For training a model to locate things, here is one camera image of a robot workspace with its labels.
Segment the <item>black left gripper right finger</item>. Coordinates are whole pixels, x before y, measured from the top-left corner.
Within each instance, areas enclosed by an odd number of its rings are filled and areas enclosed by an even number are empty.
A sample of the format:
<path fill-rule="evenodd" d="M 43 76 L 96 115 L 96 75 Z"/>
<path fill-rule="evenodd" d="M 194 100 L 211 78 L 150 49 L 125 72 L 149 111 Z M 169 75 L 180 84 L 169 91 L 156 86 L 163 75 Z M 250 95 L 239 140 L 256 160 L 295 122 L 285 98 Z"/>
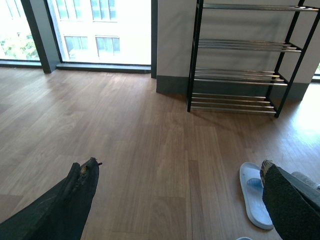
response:
<path fill-rule="evenodd" d="M 260 168 L 262 200 L 283 240 L 320 238 L 320 191 L 294 177 L 271 160 Z"/>

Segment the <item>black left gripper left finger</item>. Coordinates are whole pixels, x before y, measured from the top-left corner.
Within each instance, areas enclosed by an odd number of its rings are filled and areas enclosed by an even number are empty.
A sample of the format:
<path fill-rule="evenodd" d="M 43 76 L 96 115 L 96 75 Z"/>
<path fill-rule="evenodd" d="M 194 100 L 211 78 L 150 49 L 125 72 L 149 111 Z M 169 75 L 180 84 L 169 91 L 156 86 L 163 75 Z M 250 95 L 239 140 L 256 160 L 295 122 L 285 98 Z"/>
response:
<path fill-rule="evenodd" d="M 75 162 L 66 178 L 0 224 L 2 240 L 79 240 L 99 179 L 92 157 Z"/>

